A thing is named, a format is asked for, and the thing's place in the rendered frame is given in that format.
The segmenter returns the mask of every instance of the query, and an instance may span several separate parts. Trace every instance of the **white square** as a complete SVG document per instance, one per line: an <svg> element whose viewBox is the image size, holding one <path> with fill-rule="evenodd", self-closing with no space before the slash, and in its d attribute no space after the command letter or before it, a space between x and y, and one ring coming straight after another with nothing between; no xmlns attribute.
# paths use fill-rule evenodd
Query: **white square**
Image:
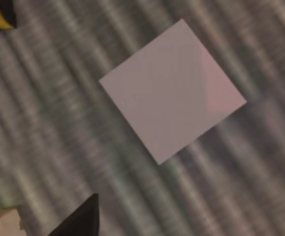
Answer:
<svg viewBox="0 0 285 236"><path fill-rule="evenodd" d="M246 102L183 20L100 83L159 164Z"/></svg>

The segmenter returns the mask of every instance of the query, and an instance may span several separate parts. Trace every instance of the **corrugated surface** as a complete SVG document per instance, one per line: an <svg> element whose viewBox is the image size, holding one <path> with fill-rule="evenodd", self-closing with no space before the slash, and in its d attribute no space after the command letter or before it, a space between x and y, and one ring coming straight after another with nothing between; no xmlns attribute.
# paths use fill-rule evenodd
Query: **corrugated surface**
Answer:
<svg viewBox="0 0 285 236"><path fill-rule="evenodd" d="M45 235L285 236L285 0L16 0L0 34L0 207ZM251 102L157 166L98 80L180 18Z"/></svg>

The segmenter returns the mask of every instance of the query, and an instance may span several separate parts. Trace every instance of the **gray ridged surface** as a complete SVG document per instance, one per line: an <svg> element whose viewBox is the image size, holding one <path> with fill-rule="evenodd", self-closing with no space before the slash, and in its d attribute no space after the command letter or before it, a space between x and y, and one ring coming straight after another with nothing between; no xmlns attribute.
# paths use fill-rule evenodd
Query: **gray ridged surface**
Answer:
<svg viewBox="0 0 285 236"><path fill-rule="evenodd" d="M0 207L45 235L285 236L285 0L16 0L0 34ZM98 80L179 19L250 101L162 166Z"/></svg>

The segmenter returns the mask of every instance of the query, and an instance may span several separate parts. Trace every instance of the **square paper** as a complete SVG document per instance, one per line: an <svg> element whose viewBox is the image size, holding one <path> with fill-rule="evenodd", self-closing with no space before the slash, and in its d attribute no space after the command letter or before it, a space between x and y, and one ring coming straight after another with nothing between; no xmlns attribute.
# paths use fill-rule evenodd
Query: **square paper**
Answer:
<svg viewBox="0 0 285 236"><path fill-rule="evenodd" d="M183 20L100 83L159 164L246 102Z"/></svg>

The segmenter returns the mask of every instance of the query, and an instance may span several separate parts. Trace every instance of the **beige box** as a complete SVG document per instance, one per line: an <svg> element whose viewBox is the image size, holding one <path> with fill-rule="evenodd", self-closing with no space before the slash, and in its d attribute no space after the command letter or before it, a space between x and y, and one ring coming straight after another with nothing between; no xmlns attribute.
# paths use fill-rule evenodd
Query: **beige box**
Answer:
<svg viewBox="0 0 285 236"><path fill-rule="evenodd" d="M0 236L27 236L16 208L0 210Z"/></svg>

